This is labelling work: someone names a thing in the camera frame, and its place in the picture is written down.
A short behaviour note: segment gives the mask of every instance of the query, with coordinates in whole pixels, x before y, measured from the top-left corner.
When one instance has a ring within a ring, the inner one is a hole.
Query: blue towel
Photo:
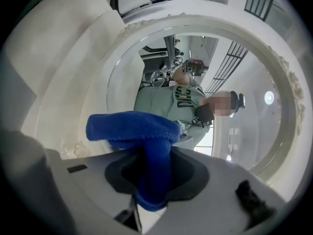
[[[90,141],[108,140],[118,148],[144,147],[146,171],[137,189],[138,204],[151,212],[166,206],[172,187],[170,150],[179,141],[179,125],[164,117],[142,112],[91,115],[86,126]]]

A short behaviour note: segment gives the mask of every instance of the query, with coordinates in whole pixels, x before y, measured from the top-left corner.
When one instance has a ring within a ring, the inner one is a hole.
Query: green shirt
[[[196,146],[208,132],[209,127],[191,125],[195,118],[195,110],[200,106],[200,100],[206,98],[194,80],[191,84],[161,88],[144,87],[137,94],[134,111],[147,112],[184,123],[187,134],[194,138]]]

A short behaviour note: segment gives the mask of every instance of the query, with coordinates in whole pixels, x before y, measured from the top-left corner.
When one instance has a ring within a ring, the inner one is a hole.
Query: railing
[[[265,21],[274,0],[247,0],[245,11]],[[205,90],[207,97],[214,94],[232,75],[236,68],[244,59],[248,50],[236,42],[232,42],[231,46],[211,83]]]
[[[220,89],[220,87],[240,65],[247,53],[248,50],[245,47],[236,42],[232,42],[220,68],[204,92],[207,97],[211,96]]]
[[[265,21],[274,0],[247,0],[245,11]]]

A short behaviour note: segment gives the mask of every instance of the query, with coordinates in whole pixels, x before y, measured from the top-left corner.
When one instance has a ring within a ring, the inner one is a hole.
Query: black slot
[[[85,169],[87,169],[87,168],[88,168],[88,167],[87,167],[86,165],[80,164],[80,165],[76,165],[76,166],[67,168],[67,171],[68,171],[69,173],[74,173],[74,172],[77,172],[77,171],[85,170]]]
[[[117,222],[141,233],[142,227],[136,201],[134,199],[132,199],[129,209],[121,211],[114,219]]]

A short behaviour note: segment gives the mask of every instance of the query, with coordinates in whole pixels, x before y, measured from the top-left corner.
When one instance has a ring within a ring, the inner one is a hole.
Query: person
[[[200,122],[196,116],[197,109],[209,106],[215,116],[229,116],[239,107],[244,108],[235,92],[216,92],[207,98],[200,85],[184,65],[174,72],[174,81],[170,87],[143,87],[139,89],[134,110],[162,116],[183,125],[186,134],[194,139],[196,146],[209,131],[209,125]]]

